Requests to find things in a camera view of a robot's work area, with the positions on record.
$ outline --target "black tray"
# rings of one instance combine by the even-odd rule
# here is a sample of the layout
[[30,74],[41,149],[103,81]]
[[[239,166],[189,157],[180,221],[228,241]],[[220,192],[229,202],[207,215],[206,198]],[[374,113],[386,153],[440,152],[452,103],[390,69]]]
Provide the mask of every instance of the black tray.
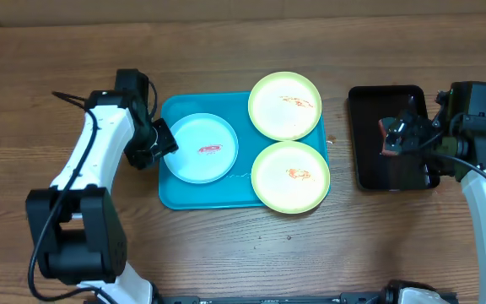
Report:
[[416,85],[360,86],[348,93],[348,114],[354,151],[355,176],[363,190],[413,190],[438,186],[416,155],[381,154],[383,137],[378,121],[409,109],[427,117],[425,96]]

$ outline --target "light blue plate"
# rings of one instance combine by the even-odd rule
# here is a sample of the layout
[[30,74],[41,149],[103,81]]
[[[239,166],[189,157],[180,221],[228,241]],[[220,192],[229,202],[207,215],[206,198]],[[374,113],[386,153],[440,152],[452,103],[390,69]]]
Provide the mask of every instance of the light blue plate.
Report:
[[204,184],[224,176],[235,163],[237,135],[222,118],[196,113],[178,120],[170,131],[179,149],[164,157],[170,172],[185,182]]
[[[254,159],[275,140],[261,134],[248,114],[251,92],[175,95],[162,106],[160,116],[171,128],[183,117],[211,113],[223,118],[235,130],[239,142],[237,159],[224,176],[214,182],[191,184],[174,176],[164,160],[159,164],[159,197],[171,209],[218,209],[265,206],[254,193],[251,168]],[[298,140],[316,149],[326,160],[326,131],[323,117],[307,136]]]

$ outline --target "yellow plate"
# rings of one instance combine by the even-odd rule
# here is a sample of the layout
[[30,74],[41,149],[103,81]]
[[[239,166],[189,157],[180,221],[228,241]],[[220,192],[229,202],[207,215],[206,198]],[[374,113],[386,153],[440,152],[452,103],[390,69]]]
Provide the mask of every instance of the yellow plate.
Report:
[[321,98],[312,82],[291,72],[272,73],[252,88],[249,116],[262,134],[284,141],[310,133],[320,120]]
[[315,208],[329,190],[329,168],[321,155],[300,142],[265,148],[251,171],[254,192],[269,208],[298,214]]

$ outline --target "teal tray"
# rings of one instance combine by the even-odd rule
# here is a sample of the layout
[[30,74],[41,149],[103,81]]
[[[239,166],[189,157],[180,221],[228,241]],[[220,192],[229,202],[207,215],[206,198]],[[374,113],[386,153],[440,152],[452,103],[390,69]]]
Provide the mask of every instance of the teal tray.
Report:
[[[211,113],[222,117],[237,134],[239,152],[234,166],[215,182],[191,184],[174,176],[164,160],[159,163],[159,197],[170,209],[219,209],[265,206],[251,185],[254,159],[267,146],[276,143],[258,132],[247,109],[251,92],[175,95],[162,106],[160,116],[168,127],[194,113]],[[316,149],[326,160],[326,131],[323,117],[307,136],[299,140]]]

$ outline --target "sauce stain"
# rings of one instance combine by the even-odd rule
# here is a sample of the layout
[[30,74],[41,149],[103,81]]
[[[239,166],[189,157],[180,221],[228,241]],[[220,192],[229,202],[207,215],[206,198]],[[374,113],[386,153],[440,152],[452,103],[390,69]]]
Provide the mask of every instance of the sauce stain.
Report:
[[202,147],[198,150],[199,154],[211,155],[217,153],[223,148],[222,144],[212,144],[206,147]]
[[328,144],[335,144],[337,142],[337,138],[333,135],[327,135],[326,143]]
[[288,175],[294,179],[301,178],[301,181],[307,179],[307,178],[312,178],[312,175],[305,170],[299,170],[299,169],[288,169],[286,171]]
[[301,106],[305,108],[313,108],[314,106],[307,100],[302,100],[301,98],[297,97],[290,97],[290,96],[280,96],[283,101],[286,101],[290,104]]

